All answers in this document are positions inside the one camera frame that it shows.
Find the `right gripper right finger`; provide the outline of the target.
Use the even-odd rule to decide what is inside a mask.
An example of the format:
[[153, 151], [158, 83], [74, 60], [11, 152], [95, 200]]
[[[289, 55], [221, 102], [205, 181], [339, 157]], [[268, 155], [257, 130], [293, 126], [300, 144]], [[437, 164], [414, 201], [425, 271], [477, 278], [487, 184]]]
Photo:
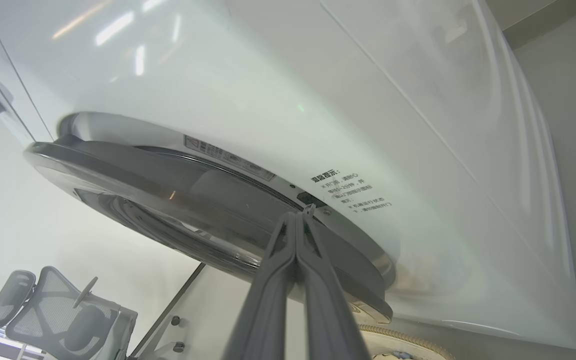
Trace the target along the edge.
[[309, 360], [369, 360], [370, 353], [313, 222], [314, 206], [297, 215], [297, 268], [305, 292]]

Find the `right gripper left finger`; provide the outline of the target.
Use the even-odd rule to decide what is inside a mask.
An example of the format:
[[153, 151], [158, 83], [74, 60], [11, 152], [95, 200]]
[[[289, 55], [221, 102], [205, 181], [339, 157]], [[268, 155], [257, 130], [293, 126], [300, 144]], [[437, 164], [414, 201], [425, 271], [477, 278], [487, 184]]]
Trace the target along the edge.
[[295, 282], [295, 212], [282, 215], [231, 331], [224, 360], [283, 360], [288, 294]]

